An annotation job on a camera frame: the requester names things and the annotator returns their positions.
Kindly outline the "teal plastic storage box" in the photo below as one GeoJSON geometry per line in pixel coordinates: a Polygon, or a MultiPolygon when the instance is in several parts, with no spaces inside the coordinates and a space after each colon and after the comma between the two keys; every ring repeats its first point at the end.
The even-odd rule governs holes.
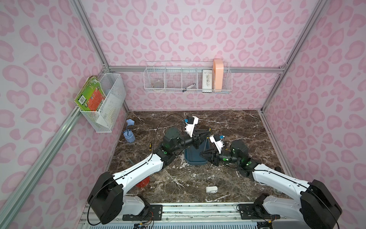
{"type": "Polygon", "coordinates": [[[201,157],[200,153],[209,149],[209,143],[204,139],[202,143],[196,146],[197,148],[193,145],[185,149],[184,158],[186,162],[191,166],[206,165],[208,161],[201,157]]]}

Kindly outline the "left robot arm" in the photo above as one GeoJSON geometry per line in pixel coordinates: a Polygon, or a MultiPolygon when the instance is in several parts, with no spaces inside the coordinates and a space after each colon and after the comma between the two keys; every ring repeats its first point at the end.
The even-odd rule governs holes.
{"type": "Polygon", "coordinates": [[[150,204],[143,197],[128,196],[129,190],[166,168],[176,159],[178,153],[186,148],[198,149],[202,144],[206,144],[210,136],[210,131],[181,132],[176,127],[168,129],[163,141],[147,158],[124,171],[114,174],[104,172],[98,177],[87,198],[89,209],[93,210],[101,224],[111,222],[119,214],[152,220],[150,204]]]}

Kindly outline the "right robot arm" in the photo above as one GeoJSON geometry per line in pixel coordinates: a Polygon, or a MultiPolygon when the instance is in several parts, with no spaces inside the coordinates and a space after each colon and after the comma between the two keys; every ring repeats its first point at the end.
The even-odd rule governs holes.
{"type": "Polygon", "coordinates": [[[308,182],[269,168],[251,158],[248,147],[241,140],[233,141],[229,148],[225,148],[222,139],[207,139],[202,145],[200,156],[213,165],[223,164],[251,181],[270,186],[288,196],[278,198],[261,194],[253,203],[252,216],[260,219],[289,217],[306,223],[312,229],[339,227],[342,209],[321,181],[308,182]]]}

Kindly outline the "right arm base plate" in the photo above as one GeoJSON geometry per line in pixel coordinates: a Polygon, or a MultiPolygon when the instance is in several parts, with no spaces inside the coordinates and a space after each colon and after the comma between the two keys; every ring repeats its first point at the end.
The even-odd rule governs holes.
{"type": "Polygon", "coordinates": [[[238,204],[236,210],[239,211],[240,217],[244,219],[263,219],[263,220],[276,220],[281,219],[280,215],[270,215],[266,211],[253,203],[249,204],[238,204]]]}

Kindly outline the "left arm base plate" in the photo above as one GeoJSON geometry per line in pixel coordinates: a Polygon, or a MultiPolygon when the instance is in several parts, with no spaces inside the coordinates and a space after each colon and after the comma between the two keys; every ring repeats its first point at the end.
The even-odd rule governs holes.
{"type": "Polygon", "coordinates": [[[162,220],[163,205],[152,204],[145,206],[138,215],[123,215],[123,221],[145,221],[145,220],[162,220]]]}

